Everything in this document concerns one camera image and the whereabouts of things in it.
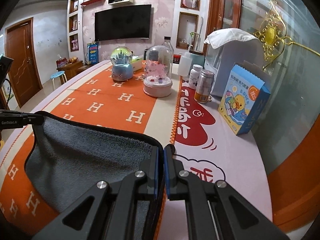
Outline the purple grey microfibre towel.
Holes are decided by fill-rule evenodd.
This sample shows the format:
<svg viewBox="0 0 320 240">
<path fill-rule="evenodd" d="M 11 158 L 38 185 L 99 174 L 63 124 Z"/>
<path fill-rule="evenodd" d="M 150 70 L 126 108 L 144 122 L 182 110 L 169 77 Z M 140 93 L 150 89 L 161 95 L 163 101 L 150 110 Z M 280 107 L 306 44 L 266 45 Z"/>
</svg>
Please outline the purple grey microfibre towel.
<svg viewBox="0 0 320 240">
<path fill-rule="evenodd" d="M 137 205 L 135 239 L 153 239 L 164 196 L 163 146 L 156 139 L 118 129 L 84 124 L 45 111 L 33 125 L 34 145 L 24 170 L 40 196 L 64 211 L 95 183 L 121 181 L 155 158 L 156 195 Z"/>
</svg>

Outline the pink cartoon print table cloth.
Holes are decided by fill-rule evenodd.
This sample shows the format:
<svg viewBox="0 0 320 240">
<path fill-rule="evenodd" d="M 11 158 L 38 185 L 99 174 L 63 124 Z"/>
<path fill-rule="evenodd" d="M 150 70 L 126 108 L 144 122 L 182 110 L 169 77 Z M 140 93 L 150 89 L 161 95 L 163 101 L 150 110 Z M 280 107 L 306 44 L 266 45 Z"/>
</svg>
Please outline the pink cartoon print table cloth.
<svg viewBox="0 0 320 240">
<path fill-rule="evenodd" d="M 217 111 L 219 102 L 199 104 L 194 91 L 172 68 L 172 93 L 156 100 L 154 136 L 163 146 L 170 136 L 175 141 L 175 157 L 185 170 L 204 181 L 225 179 L 268 219 L 272 219 L 270 190 L 263 161 L 252 133 L 236 136 Z"/>
</svg>

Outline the blue round stool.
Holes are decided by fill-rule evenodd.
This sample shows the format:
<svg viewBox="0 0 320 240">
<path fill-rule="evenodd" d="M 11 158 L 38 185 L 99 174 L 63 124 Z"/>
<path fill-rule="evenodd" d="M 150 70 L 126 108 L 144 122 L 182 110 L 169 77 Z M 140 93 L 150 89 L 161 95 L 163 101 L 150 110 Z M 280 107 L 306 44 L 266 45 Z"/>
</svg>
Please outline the blue round stool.
<svg viewBox="0 0 320 240">
<path fill-rule="evenodd" d="M 53 90 L 55 90 L 55 79 L 57 79 L 57 78 L 61 78 L 62 79 L 61 84 L 64 84 L 64 83 L 67 82 L 67 77 L 66 77 L 66 74 L 65 74 L 65 72 L 63 70 L 55 72 L 54 74 L 52 74 L 50 76 L 50 79 L 51 79 L 52 84 L 53 84 Z"/>
</svg>

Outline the brown wooden tv cabinet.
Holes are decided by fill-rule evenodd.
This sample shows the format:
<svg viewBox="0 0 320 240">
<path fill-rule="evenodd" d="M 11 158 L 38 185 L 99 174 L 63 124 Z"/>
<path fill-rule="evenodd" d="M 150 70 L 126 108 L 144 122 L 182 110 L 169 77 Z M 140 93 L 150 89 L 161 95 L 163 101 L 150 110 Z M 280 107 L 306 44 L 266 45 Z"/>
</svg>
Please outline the brown wooden tv cabinet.
<svg viewBox="0 0 320 240">
<path fill-rule="evenodd" d="M 91 68 L 93 64 L 84 64 L 82 61 L 76 61 L 73 63 L 56 63 L 58 71 L 64 71 L 66 75 L 66 79 L 70 80 L 81 72 Z"/>
</svg>

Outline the brown wooden door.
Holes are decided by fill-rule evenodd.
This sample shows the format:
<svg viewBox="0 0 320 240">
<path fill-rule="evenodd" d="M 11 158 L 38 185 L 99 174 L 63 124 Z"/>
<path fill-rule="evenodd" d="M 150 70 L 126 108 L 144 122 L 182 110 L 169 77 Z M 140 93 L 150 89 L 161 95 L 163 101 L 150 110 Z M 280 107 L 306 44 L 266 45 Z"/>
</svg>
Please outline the brown wooden door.
<svg viewBox="0 0 320 240">
<path fill-rule="evenodd" d="M 5 29 L 5 55 L 13 59 L 9 79 L 19 107 L 42 89 L 33 41 L 33 18 Z"/>
</svg>

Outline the orange H-pattern table cloth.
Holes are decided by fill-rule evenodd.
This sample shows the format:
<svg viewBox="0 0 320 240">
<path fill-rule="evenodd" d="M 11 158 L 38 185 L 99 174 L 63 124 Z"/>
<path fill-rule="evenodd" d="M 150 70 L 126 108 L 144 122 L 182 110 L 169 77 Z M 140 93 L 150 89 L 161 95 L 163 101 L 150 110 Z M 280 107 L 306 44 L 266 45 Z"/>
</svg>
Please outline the orange H-pattern table cloth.
<svg viewBox="0 0 320 240">
<path fill-rule="evenodd" d="M 181 80 L 172 74 L 172 91 L 152 98 L 143 91 L 143 72 L 125 82 L 111 77 L 107 61 L 91 67 L 47 96 L 35 111 L 95 126 L 143 133 L 162 145 L 173 142 L 175 109 Z M 27 233 L 36 233 L 56 217 L 36 192 L 23 165 L 34 143 L 30 126 L 12 131 L 1 150 L 1 213 Z"/>
</svg>

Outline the blue poster board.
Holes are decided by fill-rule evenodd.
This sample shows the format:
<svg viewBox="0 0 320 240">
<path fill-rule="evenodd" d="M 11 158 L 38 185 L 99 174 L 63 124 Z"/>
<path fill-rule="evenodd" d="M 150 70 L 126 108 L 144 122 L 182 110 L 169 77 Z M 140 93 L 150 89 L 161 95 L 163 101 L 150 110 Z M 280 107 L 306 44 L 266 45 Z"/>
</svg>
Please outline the blue poster board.
<svg viewBox="0 0 320 240">
<path fill-rule="evenodd" d="M 99 45 L 96 42 L 87 45 L 87 62 L 88 64 L 96 64 L 99 62 Z"/>
</svg>

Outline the blue duck print box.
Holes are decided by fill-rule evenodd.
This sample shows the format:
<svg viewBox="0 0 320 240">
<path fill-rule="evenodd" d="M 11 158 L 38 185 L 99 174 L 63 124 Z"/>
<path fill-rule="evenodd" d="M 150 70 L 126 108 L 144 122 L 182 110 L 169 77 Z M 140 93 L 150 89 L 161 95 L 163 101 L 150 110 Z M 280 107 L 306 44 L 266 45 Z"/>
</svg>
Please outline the blue duck print box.
<svg viewBox="0 0 320 240">
<path fill-rule="evenodd" d="M 248 133 L 271 95 L 270 76 L 244 63 L 231 69 L 218 111 L 235 135 Z"/>
</svg>

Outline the amber jar silver lid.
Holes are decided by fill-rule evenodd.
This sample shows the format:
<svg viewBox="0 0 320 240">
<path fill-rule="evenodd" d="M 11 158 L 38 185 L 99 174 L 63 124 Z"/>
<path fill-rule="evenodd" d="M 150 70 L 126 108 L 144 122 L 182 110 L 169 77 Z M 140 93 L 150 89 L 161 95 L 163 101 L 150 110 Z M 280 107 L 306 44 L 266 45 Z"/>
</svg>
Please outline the amber jar silver lid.
<svg viewBox="0 0 320 240">
<path fill-rule="evenodd" d="M 194 94 L 194 100 L 198 103 L 207 103 L 210 98 L 213 82 L 214 73 L 206 69 L 201 70 Z"/>
</svg>

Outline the blue castle snow globe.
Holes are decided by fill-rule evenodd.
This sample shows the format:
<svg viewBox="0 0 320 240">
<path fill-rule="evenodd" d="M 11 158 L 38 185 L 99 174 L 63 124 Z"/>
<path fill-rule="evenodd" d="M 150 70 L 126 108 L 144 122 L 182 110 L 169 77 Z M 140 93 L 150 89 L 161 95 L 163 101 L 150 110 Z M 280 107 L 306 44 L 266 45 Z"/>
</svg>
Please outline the blue castle snow globe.
<svg viewBox="0 0 320 240">
<path fill-rule="evenodd" d="M 112 79 L 114 81 L 127 81 L 133 77 L 132 51 L 127 47 L 117 47 L 110 55 L 112 63 Z"/>
</svg>

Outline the pink glass dome ornament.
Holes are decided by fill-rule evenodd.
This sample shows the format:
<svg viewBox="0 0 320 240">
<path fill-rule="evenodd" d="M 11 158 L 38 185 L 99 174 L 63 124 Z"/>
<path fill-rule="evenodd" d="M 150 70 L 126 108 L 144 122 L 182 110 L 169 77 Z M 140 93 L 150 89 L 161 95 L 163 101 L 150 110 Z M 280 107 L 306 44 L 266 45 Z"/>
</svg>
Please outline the pink glass dome ornament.
<svg viewBox="0 0 320 240">
<path fill-rule="evenodd" d="M 171 94 L 173 53 L 164 46 L 153 46 L 146 52 L 144 66 L 144 93 L 154 98 Z"/>
</svg>

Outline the white pill bottle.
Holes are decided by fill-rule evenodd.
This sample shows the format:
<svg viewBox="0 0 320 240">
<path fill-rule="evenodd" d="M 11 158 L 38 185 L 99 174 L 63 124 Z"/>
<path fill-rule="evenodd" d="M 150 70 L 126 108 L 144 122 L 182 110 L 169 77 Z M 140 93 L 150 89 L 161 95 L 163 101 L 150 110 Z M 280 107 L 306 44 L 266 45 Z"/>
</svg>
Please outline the white pill bottle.
<svg viewBox="0 0 320 240">
<path fill-rule="evenodd" d="M 201 65 L 194 64 L 190 71 L 188 84 L 189 84 L 189 87 L 193 90 L 196 89 L 199 75 L 201 74 L 202 69 L 203 67 Z"/>
</svg>

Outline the white water dispenser appliance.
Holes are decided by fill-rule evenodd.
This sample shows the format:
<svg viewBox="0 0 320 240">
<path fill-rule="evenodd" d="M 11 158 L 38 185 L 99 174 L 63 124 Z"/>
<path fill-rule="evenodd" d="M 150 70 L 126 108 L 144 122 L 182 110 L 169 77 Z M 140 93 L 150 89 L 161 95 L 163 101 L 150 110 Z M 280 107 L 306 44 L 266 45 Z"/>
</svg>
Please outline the white water dispenser appliance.
<svg viewBox="0 0 320 240">
<path fill-rule="evenodd" d="M 263 46 L 252 35 L 227 38 L 208 36 L 204 69 L 214 73 L 214 81 L 210 94 L 222 97 L 227 85 L 230 72 L 234 65 L 249 62 L 259 67 L 263 65 Z"/>
</svg>

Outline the white plastic bottle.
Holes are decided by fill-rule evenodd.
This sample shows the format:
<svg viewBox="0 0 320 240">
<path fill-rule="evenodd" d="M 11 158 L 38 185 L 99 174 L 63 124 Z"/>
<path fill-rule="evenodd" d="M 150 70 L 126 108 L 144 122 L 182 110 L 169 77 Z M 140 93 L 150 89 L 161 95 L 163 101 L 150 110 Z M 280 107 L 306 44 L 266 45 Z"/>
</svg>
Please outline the white plastic bottle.
<svg viewBox="0 0 320 240">
<path fill-rule="evenodd" d="M 191 64 L 192 64 L 191 53 L 185 52 L 180 58 L 180 62 L 177 70 L 178 75 L 182 77 L 188 76 Z"/>
</svg>

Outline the clear glass bottle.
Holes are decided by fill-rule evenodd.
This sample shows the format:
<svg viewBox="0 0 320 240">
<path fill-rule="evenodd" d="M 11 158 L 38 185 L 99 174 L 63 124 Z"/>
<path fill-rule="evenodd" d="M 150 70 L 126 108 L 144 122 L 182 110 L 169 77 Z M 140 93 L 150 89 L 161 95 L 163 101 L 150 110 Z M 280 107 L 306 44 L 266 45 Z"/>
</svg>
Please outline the clear glass bottle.
<svg viewBox="0 0 320 240">
<path fill-rule="evenodd" d="M 174 59 L 174 48 L 171 44 L 171 37 L 170 36 L 165 36 L 164 37 L 164 42 L 162 43 L 163 46 L 167 47 L 171 51 L 171 60 L 173 61 Z"/>
</svg>

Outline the white cloth on appliance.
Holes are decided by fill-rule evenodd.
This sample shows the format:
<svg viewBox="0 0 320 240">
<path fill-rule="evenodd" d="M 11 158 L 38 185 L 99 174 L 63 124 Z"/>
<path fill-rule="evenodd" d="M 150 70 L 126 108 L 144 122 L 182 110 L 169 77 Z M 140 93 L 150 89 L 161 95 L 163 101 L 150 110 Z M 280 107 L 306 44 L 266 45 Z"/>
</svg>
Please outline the white cloth on appliance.
<svg viewBox="0 0 320 240">
<path fill-rule="evenodd" d="M 208 44 L 213 49 L 217 49 L 229 42 L 247 42 L 250 40 L 257 40 L 257 38 L 254 35 L 238 28 L 226 28 L 216 30 L 209 34 L 205 39 L 204 44 Z"/>
</svg>

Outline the gold ornament on glass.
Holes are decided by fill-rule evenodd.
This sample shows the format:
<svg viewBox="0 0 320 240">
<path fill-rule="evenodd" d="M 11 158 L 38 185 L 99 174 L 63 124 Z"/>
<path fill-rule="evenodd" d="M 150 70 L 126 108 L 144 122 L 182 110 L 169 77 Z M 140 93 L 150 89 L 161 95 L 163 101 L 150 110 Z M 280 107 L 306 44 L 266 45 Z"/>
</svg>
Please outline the gold ornament on glass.
<svg viewBox="0 0 320 240">
<path fill-rule="evenodd" d="M 291 45 L 299 46 L 317 56 L 319 52 L 296 42 L 292 37 L 287 35 L 287 26 L 277 10 L 277 1 L 269 0 L 269 11 L 265 14 L 259 29 L 253 35 L 262 43 L 264 66 L 263 72 L 267 72 L 274 60 L 284 52 L 285 48 Z"/>
</svg>

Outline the orange sliding door frame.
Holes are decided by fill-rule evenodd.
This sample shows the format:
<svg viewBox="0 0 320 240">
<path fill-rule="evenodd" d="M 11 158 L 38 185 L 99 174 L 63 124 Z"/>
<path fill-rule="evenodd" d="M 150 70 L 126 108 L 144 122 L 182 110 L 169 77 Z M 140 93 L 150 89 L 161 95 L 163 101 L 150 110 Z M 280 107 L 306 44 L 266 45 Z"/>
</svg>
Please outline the orange sliding door frame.
<svg viewBox="0 0 320 240">
<path fill-rule="evenodd" d="M 319 213 L 319 118 L 298 147 L 268 176 L 273 222 L 296 230 Z"/>
</svg>

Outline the red wall shelf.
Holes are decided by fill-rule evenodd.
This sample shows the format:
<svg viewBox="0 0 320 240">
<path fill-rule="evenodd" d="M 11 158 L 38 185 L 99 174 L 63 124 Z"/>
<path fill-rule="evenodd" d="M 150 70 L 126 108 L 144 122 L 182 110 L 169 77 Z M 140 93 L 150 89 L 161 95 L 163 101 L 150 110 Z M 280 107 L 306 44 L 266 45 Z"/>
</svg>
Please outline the red wall shelf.
<svg viewBox="0 0 320 240">
<path fill-rule="evenodd" d="M 105 1 L 105 0 L 86 0 L 84 2 L 81 3 L 81 6 L 87 6 L 96 2 L 100 2 L 100 1 Z"/>
</svg>

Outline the black wall television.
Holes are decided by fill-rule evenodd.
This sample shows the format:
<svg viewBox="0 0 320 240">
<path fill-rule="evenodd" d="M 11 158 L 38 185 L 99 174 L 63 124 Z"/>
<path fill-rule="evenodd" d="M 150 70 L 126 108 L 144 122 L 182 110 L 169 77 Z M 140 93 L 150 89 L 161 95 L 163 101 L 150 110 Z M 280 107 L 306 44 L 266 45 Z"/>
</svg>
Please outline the black wall television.
<svg viewBox="0 0 320 240">
<path fill-rule="evenodd" d="M 143 4 L 96 12 L 94 18 L 95 40 L 149 38 L 151 9 L 150 4 Z"/>
</svg>

